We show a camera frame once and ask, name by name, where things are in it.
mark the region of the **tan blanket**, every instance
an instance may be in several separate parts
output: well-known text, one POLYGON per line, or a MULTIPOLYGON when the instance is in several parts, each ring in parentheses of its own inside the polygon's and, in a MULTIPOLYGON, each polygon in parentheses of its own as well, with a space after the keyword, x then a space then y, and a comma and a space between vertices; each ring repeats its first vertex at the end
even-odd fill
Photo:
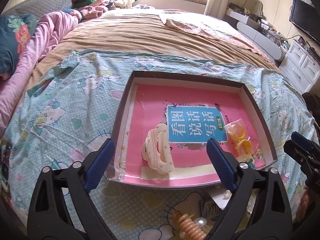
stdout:
POLYGON ((277 70, 275 65, 251 50, 168 28, 158 13, 148 9, 121 9, 80 23, 36 66, 28 88, 34 86, 48 69, 65 59, 71 50, 147 52, 215 59, 223 63, 250 63, 277 70))

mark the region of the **floral pillow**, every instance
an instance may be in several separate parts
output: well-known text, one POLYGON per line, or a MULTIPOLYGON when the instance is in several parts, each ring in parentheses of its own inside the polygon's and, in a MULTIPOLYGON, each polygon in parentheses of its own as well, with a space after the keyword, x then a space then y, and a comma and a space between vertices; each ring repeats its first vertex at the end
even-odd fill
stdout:
POLYGON ((8 79, 16 70, 26 45, 36 30, 33 14, 0 16, 0 79, 8 79))

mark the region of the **blue bedsheet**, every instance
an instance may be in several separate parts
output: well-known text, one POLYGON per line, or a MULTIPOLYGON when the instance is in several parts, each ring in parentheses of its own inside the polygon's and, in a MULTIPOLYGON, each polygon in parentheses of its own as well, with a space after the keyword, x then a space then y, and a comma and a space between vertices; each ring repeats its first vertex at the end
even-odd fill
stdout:
MULTIPOLYGON (((3 136, 2 150, 12 143, 9 170, 12 206, 25 224, 41 168, 66 168, 83 160, 110 137, 122 91, 133 70, 201 74, 245 83, 269 127, 278 155, 274 167, 281 173, 295 213, 305 176, 300 166, 284 154, 283 145, 293 131, 318 140, 313 117, 286 77, 248 64, 86 50, 73 51, 27 91, 3 136)), ((168 214, 161 215, 161 210, 165 204, 174 206, 184 201, 191 192, 146 190, 109 183, 103 178, 90 196, 119 239, 167 240, 175 231, 170 219, 162 218, 168 214)), ((76 227, 81 228, 66 189, 64 194, 71 217, 76 227)))

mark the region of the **white hair claw clip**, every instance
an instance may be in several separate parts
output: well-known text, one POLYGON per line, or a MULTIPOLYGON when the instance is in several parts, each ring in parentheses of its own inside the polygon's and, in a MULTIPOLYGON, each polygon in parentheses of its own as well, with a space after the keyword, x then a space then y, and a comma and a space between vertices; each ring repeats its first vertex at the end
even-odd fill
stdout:
POLYGON ((160 174, 166 174, 174 170, 166 124, 161 123, 148 132, 141 153, 143 159, 148 161, 149 167, 157 170, 160 174))

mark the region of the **white cabinet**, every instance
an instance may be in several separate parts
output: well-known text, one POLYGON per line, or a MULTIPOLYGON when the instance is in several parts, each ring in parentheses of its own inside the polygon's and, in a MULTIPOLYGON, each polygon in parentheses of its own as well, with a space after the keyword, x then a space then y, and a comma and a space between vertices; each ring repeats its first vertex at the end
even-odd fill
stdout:
POLYGON ((320 96, 320 66, 296 41, 291 44, 279 69, 300 94, 311 92, 320 96))

